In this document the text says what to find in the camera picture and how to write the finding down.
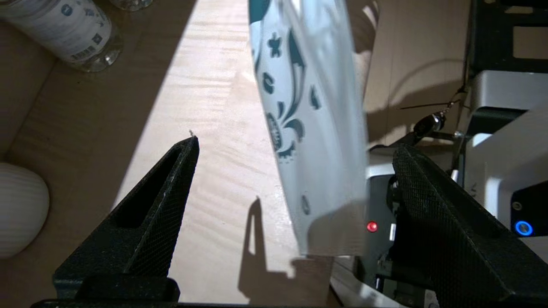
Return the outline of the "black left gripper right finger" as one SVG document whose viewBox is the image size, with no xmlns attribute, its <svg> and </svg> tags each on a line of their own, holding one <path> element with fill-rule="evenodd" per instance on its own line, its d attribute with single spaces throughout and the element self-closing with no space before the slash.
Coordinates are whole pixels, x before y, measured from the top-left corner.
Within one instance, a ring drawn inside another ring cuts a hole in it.
<svg viewBox="0 0 548 308">
<path fill-rule="evenodd" d="M 418 149 L 395 149 L 406 254 L 441 308 L 545 308 L 547 264 Z"/>
</svg>

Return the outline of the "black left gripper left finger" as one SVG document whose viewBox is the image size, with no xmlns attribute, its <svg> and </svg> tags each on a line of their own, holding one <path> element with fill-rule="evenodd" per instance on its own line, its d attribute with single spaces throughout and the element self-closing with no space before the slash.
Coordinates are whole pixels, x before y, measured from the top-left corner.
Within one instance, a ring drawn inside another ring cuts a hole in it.
<svg viewBox="0 0 548 308">
<path fill-rule="evenodd" d="M 115 209 L 57 268 L 57 298 L 93 301 L 176 300 L 167 277 L 200 147 L 174 144 Z"/>
</svg>

